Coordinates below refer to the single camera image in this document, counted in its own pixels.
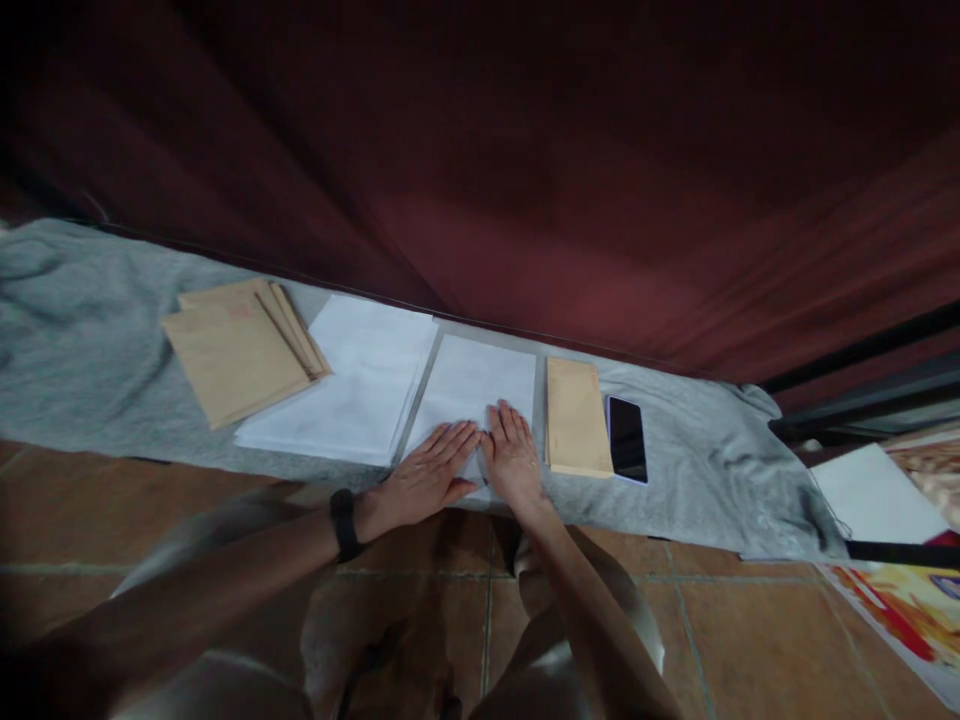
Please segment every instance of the brown envelope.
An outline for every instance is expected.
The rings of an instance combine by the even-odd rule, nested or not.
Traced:
[[[256,297],[228,296],[161,323],[213,430],[310,384]]]
[[[323,356],[323,353],[320,352],[320,348],[317,346],[310,331],[307,330],[307,326],[303,324],[303,319],[297,314],[297,311],[293,309],[287,293],[277,283],[270,283],[270,289],[273,291],[273,295],[280,304],[280,307],[283,308],[283,314],[293,328],[293,333],[296,335],[297,341],[310,359],[310,367],[308,370],[316,377],[327,375],[330,372],[330,364]]]
[[[277,330],[283,336],[283,339],[286,340],[290,350],[296,355],[297,360],[308,375],[311,377],[320,377],[329,372],[328,368],[326,370],[322,367],[316,369],[316,361],[310,357],[308,350],[301,345],[297,333],[294,330],[294,324],[291,324],[287,319],[283,306],[277,300],[270,284],[264,278],[253,278],[252,280],[232,283],[230,285],[221,285],[208,290],[183,293],[178,296],[178,299],[180,300],[180,307],[182,309],[192,310],[210,303],[220,303],[225,300],[250,297],[256,297],[263,305],[263,309],[277,326]]]
[[[547,448],[551,470],[606,478],[613,475],[597,368],[547,358]]]

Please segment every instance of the stack of paper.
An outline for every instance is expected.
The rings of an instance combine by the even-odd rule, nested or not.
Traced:
[[[310,335],[337,371],[249,418],[235,444],[391,465],[437,329],[424,313],[331,297]]]
[[[214,430],[330,372],[279,285],[257,278],[181,295],[180,306],[161,323]]]
[[[949,530],[879,445],[841,455],[811,472],[841,530],[849,530],[848,540],[919,545]]]
[[[510,403],[532,426],[536,373],[535,355],[445,337],[433,362],[404,456],[426,440],[440,423],[473,420],[481,430],[489,430],[487,406],[495,405],[498,400]],[[470,457],[459,476],[483,486],[479,450]],[[490,496],[485,487],[481,487],[480,493]]]
[[[597,368],[547,358],[547,447],[550,469],[570,475],[613,475]]]

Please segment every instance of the gray blanket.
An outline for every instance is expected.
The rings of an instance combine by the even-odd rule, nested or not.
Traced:
[[[0,238],[0,437],[354,489],[377,482],[381,468],[246,450],[233,444],[235,427],[207,428],[159,320],[178,310],[178,293],[253,275],[55,220]],[[308,323],[330,294],[281,282]],[[649,486],[545,469],[544,484],[567,522],[755,556],[846,556],[809,473],[767,429],[779,410],[759,388],[668,375],[447,320],[440,326],[441,337],[538,356],[533,427],[541,456],[547,355],[596,364],[604,393],[643,408]],[[421,393],[428,375],[429,365]],[[487,509],[471,502],[464,505]]]

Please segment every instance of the colorful artwork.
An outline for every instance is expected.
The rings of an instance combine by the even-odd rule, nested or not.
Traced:
[[[879,563],[820,569],[944,704],[960,711],[960,572]]]

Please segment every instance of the smartphone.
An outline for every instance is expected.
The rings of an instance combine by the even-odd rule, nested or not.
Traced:
[[[640,406],[623,398],[607,396],[607,435],[613,471],[618,477],[647,484],[647,452],[643,445]]]

